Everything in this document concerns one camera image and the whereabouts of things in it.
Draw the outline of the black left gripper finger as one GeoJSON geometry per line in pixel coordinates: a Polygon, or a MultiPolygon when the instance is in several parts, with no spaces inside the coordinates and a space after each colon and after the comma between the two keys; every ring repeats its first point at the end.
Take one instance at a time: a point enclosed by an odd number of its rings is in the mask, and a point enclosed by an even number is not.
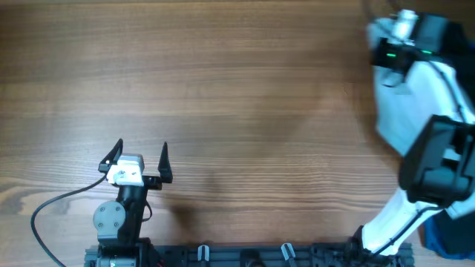
{"type": "Polygon", "coordinates": [[[116,165],[123,150],[123,140],[118,139],[115,146],[99,163],[98,171],[100,173],[108,173],[113,165],[116,165]]]}
{"type": "Polygon", "coordinates": [[[160,173],[160,179],[162,183],[172,183],[173,181],[173,172],[171,169],[171,164],[168,155],[168,143],[164,142],[162,151],[160,154],[160,161],[157,167],[157,170],[160,173]]]}

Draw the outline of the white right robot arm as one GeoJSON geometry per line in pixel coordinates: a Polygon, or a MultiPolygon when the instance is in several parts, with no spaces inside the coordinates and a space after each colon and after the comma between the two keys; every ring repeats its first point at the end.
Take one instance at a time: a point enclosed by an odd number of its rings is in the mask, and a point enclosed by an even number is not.
{"type": "Polygon", "coordinates": [[[358,232],[374,260],[431,217],[474,215],[474,44],[436,14],[366,16],[376,130],[402,157],[394,195],[358,232]]]}

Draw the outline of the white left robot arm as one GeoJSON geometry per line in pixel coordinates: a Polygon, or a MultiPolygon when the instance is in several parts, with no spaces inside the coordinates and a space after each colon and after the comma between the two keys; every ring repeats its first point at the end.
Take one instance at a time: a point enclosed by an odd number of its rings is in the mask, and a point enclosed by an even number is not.
{"type": "Polygon", "coordinates": [[[116,145],[100,162],[98,171],[105,180],[118,188],[117,198],[101,204],[94,212],[98,249],[89,266],[164,266],[164,260],[149,238],[141,238],[142,224],[148,219],[144,210],[150,190],[159,191],[164,183],[171,183],[173,173],[168,157],[168,145],[162,147],[157,166],[159,174],[143,173],[145,163],[141,154],[125,154],[123,141],[116,145]]]}

